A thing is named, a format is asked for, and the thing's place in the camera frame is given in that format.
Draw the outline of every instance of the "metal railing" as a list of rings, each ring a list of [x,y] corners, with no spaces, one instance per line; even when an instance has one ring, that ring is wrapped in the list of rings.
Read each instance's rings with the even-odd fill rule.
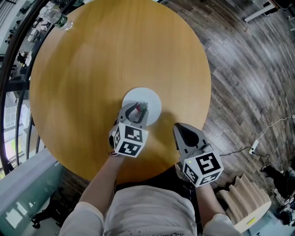
[[[76,0],[69,0],[69,2],[63,7],[61,12],[63,14],[67,14],[68,10],[72,7],[72,5],[75,3]],[[19,51],[19,48],[25,39],[28,31],[30,30],[31,26],[35,22],[37,16],[39,15],[40,10],[48,3],[48,0],[35,0],[35,4],[32,6],[31,11],[28,13],[27,17],[23,20],[21,25],[18,27],[16,32],[13,35],[13,38],[11,39],[11,42],[8,46],[7,52],[5,54],[5,57],[3,59],[2,68],[0,71],[0,105],[1,105],[1,114],[0,114],[0,160],[2,163],[2,168],[4,171],[4,174],[7,175],[9,172],[13,170],[12,162],[16,161],[17,166],[20,165],[19,162],[19,153],[18,153],[18,134],[19,134],[19,120],[21,115],[21,107],[24,100],[24,94],[27,89],[29,89],[30,86],[30,75],[33,69],[33,64],[36,59],[36,56],[39,52],[39,49],[46,39],[47,35],[50,33],[50,31],[53,29],[53,25],[51,25],[45,35],[41,38],[41,40],[37,43],[35,43],[35,46],[32,50],[32,60],[30,62],[30,65],[27,68],[26,75],[24,82],[19,83],[13,83],[9,81],[9,75],[10,71],[12,69],[14,60],[17,56],[17,53]],[[16,130],[15,130],[15,151],[16,151],[16,157],[15,160],[9,161],[6,157],[6,151],[5,151],[5,140],[4,140],[4,107],[5,107],[5,97],[6,93],[9,91],[21,91],[18,106],[17,106],[17,114],[16,114]],[[26,159],[29,158],[30,153],[30,137],[31,137],[31,130],[32,125],[34,124],[32,116],[30,117],[29,121],[29,131],[27,135],[26,140]],[[37,146],[36,146],[36,153],[39,150],[39,143],[40,138],[37,140]]]

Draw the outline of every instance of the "power cord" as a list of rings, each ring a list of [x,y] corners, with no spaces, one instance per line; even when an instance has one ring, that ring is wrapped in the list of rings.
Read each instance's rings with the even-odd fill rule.
[[[280,120],[286,120],[286,119],[279,119],[279,120],[277,120],[275,123],[273,123],[272,125],[269,125],[269,126],[265,129],[264,133],[263,133],[262,135],[260,135],[260,136],[257,138],[257,140],[259,140],[259,139],[260,139],[260,138],[266,133],[266,130],[267,130],[269,127],[272,127],[274,124],[276,124],[276,123],[279,122]]]
[[[247,148],[251,148],[251,147],[244,147],[242,150],[239,150],[239,151],[236,151],[236,152],[232,152],[232,153],[228,153],[228,154],[222,154],[220,156],[224,157],[224,156],[228,156],[228,155],[231,155],[231,154],[234,154],[234,153],[240,153],[240,152],[244,151]]]
[[[228,154],[221,154],[220,156],[224,157],[224,156],[228,156],[228,155],[231,155],[231,154],[234,154],[234,153],[240,153],[240,152],[244,151],[245,149],[250,149],[250,148],[251,148],[251,147],[244,147],[243,149],[241,149],[241,150],[239,150],[239,151],[232,152],[232,153],[228,153]],[[271,157],[270,154],[261,155],[261,154],[254,153],[254,152],[253,152],[253,154],[256,155],[256,156],[260,156],[260,157],[267,157],[267,156],[268,156],[268,158],[266,159],[266,161],[268,161],[268,159]]]

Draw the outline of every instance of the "water bottle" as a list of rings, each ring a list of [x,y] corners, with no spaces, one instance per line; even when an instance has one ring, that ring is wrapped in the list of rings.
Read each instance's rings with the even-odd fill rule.
[[[68,31],[73,27],[73,22],[68,19],[67,16],[60,13],[58,10],[46,7],[43,7],[40,11],[42,18],[46,19],[49,23],[54,24],[56,27],[59,27],[61,30]]]

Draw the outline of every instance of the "floor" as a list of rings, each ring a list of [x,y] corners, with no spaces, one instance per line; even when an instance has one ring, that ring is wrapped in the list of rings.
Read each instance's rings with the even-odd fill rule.
[[[289,11],[245,17],[263,6],[258,0],[170,0],[165,4],[194,30],[204,46],[211,71],[212,95],[203,132],[220,153],[251,147],[269,125],[295,112],[295,32]],[[292,118],[269,128],[256,152],[270,154],[279,170],[293,157]],[[216,184],[225,185],[245,173],[269,191],[273,182],[260,173],[267,158],[248,149],[222,157],[224,172]]]

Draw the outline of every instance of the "bottle cap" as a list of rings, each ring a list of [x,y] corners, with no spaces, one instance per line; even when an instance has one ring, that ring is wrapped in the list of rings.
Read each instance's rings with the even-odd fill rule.
[[[41,10],[40,10],[40,14],[43,15],[45,12],[47,12],[47,7],[43,7]]]

